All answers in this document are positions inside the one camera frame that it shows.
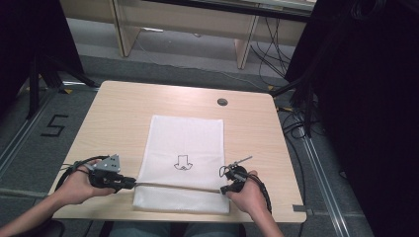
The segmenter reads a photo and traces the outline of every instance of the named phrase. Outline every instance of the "wooden table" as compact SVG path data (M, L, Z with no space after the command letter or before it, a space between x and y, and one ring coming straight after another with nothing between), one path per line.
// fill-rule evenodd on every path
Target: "wooden table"
M227 100L228 105L220 106L220 98ZM104 82L64 163L118 153L121 174L136 178L153 115L223 119L225 162L230 164L253 155L242 165L248 171L259 172L271 197L275 220L305 221L305 212L293 211L293 204L302 205L302 201L273 99L268 94ZM115 195L66 206L54 218L252 222L233 202L228 215L210 215L133 210L132 199L133 190L121 190Z

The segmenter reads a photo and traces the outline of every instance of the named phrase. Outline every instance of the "forearm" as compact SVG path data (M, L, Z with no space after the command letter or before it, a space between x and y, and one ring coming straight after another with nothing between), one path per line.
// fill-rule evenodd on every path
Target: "forearm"
M0 237L13 236L34 229L63 206L64 204L59 196L52 194L12 222L0 228Z
M250 217L252 217L255 224L262 231L263 236L284 237L284 234L275 222L274 217L272 217L267 209L250 213Z

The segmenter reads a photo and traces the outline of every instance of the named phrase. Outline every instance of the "white cloth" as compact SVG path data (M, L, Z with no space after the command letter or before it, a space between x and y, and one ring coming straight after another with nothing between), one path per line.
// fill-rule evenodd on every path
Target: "white cloth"
M148 211L228 213L221 119L153 116L133 205Z

